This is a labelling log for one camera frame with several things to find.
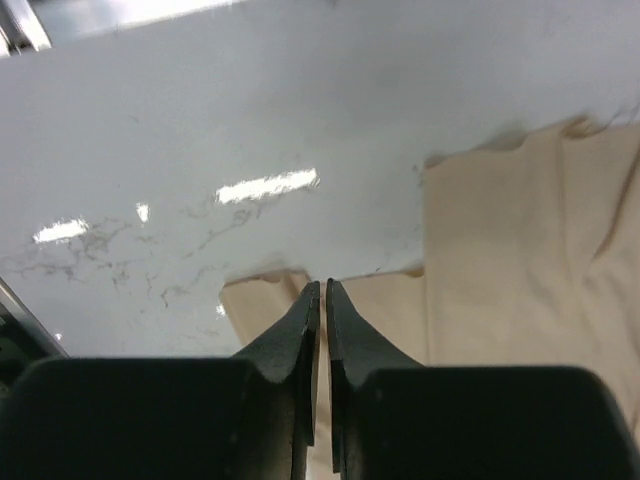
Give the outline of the beige trousers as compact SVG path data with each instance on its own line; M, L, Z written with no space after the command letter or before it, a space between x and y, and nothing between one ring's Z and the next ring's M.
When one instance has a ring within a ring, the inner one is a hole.
M586 119L423 174L423 264L339 281L358 313L425 367L569 366L609 389L639 450L639 128ZM314 443L333 468L326 287L320 286ZM276 272L223 287L246 347L311 283Z

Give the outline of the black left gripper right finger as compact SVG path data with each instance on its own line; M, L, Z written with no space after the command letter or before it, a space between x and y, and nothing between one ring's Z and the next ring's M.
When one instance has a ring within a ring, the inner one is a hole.
M569 366L425 367L326 287L332 462L343 479L635 479L605 384Z

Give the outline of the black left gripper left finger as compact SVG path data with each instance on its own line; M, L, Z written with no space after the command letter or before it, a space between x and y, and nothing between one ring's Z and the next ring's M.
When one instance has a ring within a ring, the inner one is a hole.
M57 358L1 409L5 479L302 479L314 443L320 286L235 355Z

